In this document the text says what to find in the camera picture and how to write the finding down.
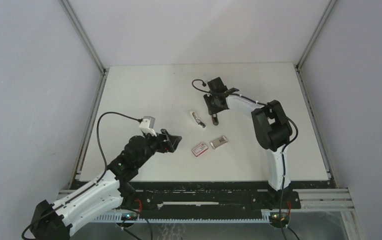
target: black cable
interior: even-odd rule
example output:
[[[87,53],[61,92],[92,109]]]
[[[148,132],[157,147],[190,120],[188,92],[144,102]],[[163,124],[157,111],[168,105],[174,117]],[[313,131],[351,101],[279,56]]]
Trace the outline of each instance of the black cable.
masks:
[[[259,105],[262,105],[262,106],[270,108],[272,111],[276,111],[272,106],[270,106],[270,105],[268,105],[266,103],[261,103],[261,102],[258,102],[258,101],[254,101],[253,99],[250,99],[250,98],[248,98],[246,96],[243,96],[241,94],[237,94],[237,93],[218,93],[218,92],[205,91],[205,90],[200,89],[200,88],[198,88],[198,87],[196,87],[194,85],[194,83],[197,82],[197,81],[202,82],[202,86],[203,87],[205,87],[207,84],[203,80],[201,80],[201,79],[195,79],[195,80],[193,80],[191,82],[192,87],[195,88],[196,90],[200,91],[200,92],[203,92],[203,93],[206,93],[206,94],[211,94],[211,95],[225,96],[225,97],[227,97],[229,95],[238,96],[238,97],[246,99],[246,100],[248,100],[248,101],[250,101],[250,102],[252,102],[254,104],[259,104]],[[284,151],[285,151],[286,147],[288,147],[292,142],[294,142],[297,139],[297,136],[299,135],[299,129],[297,128],[296,123],[293,120],[291,120],[288,116],[286,116],[282,112],[276,111],[276,113],[281,115],[282,117],[286,118],[293,125],[293,127],[295,129],[294,137],[288,143],[286,143],[284,145],[284,147],[282,148],[282,150],[281,150],[283,175],[282,175],[281,197],[280,197],[280,200],[279,200],[278,215],[279,215],[279,225],[281,227],[282,235],[283,235],[284,239],[287,240],[287,237],[286,237],[285,232],[284,232],[284,227],[283,227],[283,223],[282,223],[282,216],[281,216],[282,204],[283,204],[283,195],[284,195],[285,175],[286,175],[286,166],[285,166]]]
[[[127,232],[129,235],[131,235],[132,237],[134,237],[136,240],[142,240],[141,238],[137,237],[137,235],[133,234],[131,231],[129,231],[128,229],[126,228],[123,228],[122,229],[123,231]]]
[[[120,208],[123,210],[128,210],[128,211],[134,212],[136,214],[140,214],[139,211],[133,210],[133,209],[126,207],[126,206],[120,206]],[[148,228],[150,229],[150,236],[151,236],[150,238],[151,238],[151,240],[153,240],[153,228],[151,227],[150,222],[146,218],[143,218],[143,219],[147,222]]]
[[[293,231],[289,226],[287,228],[294,234],[297,240],[300,240],[299,236],[297,236],[297,233],[295,231]]]
[[[102,172],[102,175],[99,179],[97,179],[97,184],[101,181],[101,179],[103,179],[104,175],[106,174],[107,172],[107,160],[106,160],[106,156],[104,156],[104,152],[103,152],[103,148],[101,147],[101,143],[100,143],[100,122],[101,122],[101,119],[107,115],[107,114],[116,114],[116,115],[119,115],[119,116],[122,116],[122,117],[125,117],[127,119],[131,119],[131,120],[135,120],[139,123],[141,123],[143,120],[142,119],[137,119],[137,118],[133,118],[133,117],[130,117],[130,116],[127,116],[125,114],[122,114],[122,113],[119,113],[119,112],[115,112],[115,111],[107,111],[105,113],[103,113],[98,121],[97,121],[97,143],[98,143],[98,148],[99,148],[99,151],[101,152],[101,156],[102,156],[102,160],[104,161],[104,171]]]
[[[101,156],[102,156],[102,159],[104,161],[104,171],[101,175],[101,177],[99,179],[97,179],[96,183],[98,184],[101,179],[103,179],[104,175],[106,174],[107,172],[107,160],[106,160],[106,157],[104,156],[104,152],[103,152],[103,149],[101,147],[101,143],[100,143],[100,122],[101,122],[101,119],[107,115],[107,114],[116,114],[116,115],[119,115],[119,116],[122,116],[122,117],[125,117],[127,119],[131,119],[131,120],[135,120],[139,123],[142,122],[142,119],[137,119],[137,118],[133,118],[133,117],[130,117],[130,116],[127,116],[125,114],[122,114],[122,113],[119,113],[119,112],[115,112],[115,111],[108,111],[108,112],[105,112],[103,113],[99,119],[98,119],[98,122],[97,122],[97,129],[96,129],[96,132],[97,132],[97,142],[98,142],[98,147],[99,147],[99,150],[101,152]],[[81,191],[79,194],[75,195],[74,197],[72,197],[71,199],[67,200],[65,202],[65,205],[70,203],[71,201],[75,200],[77,197],[79,197],[80,195],[82,195],[83,193],[85,193],[86,191],[88,191],[89,189],[91,189],[92,187],[94,187],[96,185],[96,183],[93,183],[91,186],[87,187],[85,190]],[[55,209],[51,210],[50,212],[48,212],[47,214],[41,216],[40,218],[38,218],[36,221],[32,222],[31,224],[29,224],[24,230],[23,232],[21,233],[21,238],[23,240],[36,240],[36,238],[27,238],[25,237],[25,234],[26,232],[28,231],[28,229],[30,227],[32,227],[34,224],[36,224],[37,222],[41,221],[42,219],[48,217],[50,214],[54,213],[55,211],[59,210],[61,207],[64,207],[65,205],[60,205],[58,207],[56,207]],[[151,226],[150,226],[150,230],[151,230],[151,239],[153,239],[153,231],[151,229]]]
[[[34,224],[36,224],[37,222],[39,222],[40,220],[42,220],[42,219],[48,217],[50,214],[52,214],[52,213],[54,213],[55,211],[61,209],[62,207],[63,207],[63,205],[60,205],[60,206],[56,207],[55,209],[53,209],[52,211],[48,212],[47,214],[41,216],[38,220],[36,220],[36,221],[34,221],[34,222],[31,222],[31,223],[30,223],[30,224],[23,230],[23,232],[21,233],[21,239],[23,239],[23,240],[36,240],[36,238],[27,238],[27,237],[25,237],[25,233],[28,231],[28,229],[29,229],[30,227],[32,227]]]

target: white wall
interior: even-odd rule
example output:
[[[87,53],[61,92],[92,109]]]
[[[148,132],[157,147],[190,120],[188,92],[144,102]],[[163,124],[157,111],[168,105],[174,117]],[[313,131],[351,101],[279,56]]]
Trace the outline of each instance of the white wall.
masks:
[[[382,1],[339,1],[303,75],[336,177],[382,239]]]
[[[0,0],[0,240],[73,171],[100,73],[56,0]]]
[[[71,0],[105,67],[294,62],[329,0]]]

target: reflective metal surface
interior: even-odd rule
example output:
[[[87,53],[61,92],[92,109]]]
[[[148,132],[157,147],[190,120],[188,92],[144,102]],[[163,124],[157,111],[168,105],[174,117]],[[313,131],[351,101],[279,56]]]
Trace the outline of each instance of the reflective metal surface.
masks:
[[[289,225],[302,240],[347,240],[339,212],[296,212]],[[262,223],[154,223],[154,240],[282,240],[279,229]],[[147,224],[128,228],[142,240],[150,239]],[[296,237],[286,229],[288,240]],[[72,240],[133,240],[115,223],[89,223]]]

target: robotic arm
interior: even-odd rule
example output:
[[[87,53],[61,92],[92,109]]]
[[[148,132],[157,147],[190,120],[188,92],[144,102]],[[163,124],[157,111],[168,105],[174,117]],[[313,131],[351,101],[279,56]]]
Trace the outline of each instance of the robotic arm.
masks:
[[[173,153],[182,139],[165,129],[156,133],[154,122],[151,116],[142,119],[139,128],[143,136],[133,136],[105,172],[52,204],[40,202],[28,228],[36,239],[68,240],[99,215],[119,206],[129,207],[135,199],[129,181],[138,169],[155,153]]]
[[[217,114],[223,110],[231,109],[251,117],[256,139],[266,150],[269,167],[268,183],[274,192],[281,191],[284,172],[288,173],[286,170],[288,147],[285,146],[290,142],[293,131],[285,118],[280,102],[273,100],[268,102],[267,106],[254,103],[234,93],[238,92],[238,89],[228,89],[220,77],[209,81],[207,85],[210,94],[205,94],[204,100],[215,126],[219,124]],[[286,189],[290,182],[290,178],[285,174],[283,188]]]

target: red wire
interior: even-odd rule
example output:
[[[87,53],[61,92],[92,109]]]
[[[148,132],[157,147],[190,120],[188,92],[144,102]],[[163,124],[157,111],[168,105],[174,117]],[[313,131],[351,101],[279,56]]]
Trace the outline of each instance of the red wire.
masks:
[[[291,206],[291,202],[290,202],[290,201],[287,201],[286,204],[287,204],[287,206],[288,206],[288,215],[290,215],[290,214],[291,214],[291,208],[292,208],[292,206]]]
[[[141,211],[143,210],[143,203],[141,202],[139,198],[135,199],[135,202],[139,202],[138,214],[140,214]]]

